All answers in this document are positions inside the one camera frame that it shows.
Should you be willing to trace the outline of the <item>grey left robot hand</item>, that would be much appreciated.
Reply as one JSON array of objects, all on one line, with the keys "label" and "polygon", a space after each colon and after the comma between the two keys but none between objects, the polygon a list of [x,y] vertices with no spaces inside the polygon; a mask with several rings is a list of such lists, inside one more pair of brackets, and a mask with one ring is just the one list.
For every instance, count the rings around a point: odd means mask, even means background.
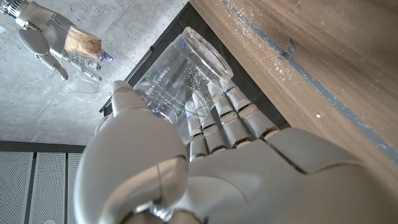
[{"label": "grey left robot hand", "polygon": [[297,128],[191,161],[132,86],[88,143],[78,223],[396,223],[397,194],[350,152]]}]

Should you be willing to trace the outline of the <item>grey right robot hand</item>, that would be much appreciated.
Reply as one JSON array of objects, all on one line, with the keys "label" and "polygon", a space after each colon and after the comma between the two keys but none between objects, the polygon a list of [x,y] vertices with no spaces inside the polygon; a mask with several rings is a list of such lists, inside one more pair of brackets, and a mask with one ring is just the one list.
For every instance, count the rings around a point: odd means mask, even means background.
[{"label": "grey right robot hand", "polygon": [[99,37],[34,1],[2,0],[1,13],[16,20],[21,26],[19,38],[24,47],[62,80],[68,80],[69,75],[61,60],[98,82],[101,81],[96,74],[101,69],[99,62],[113,60],[102,49]]}]

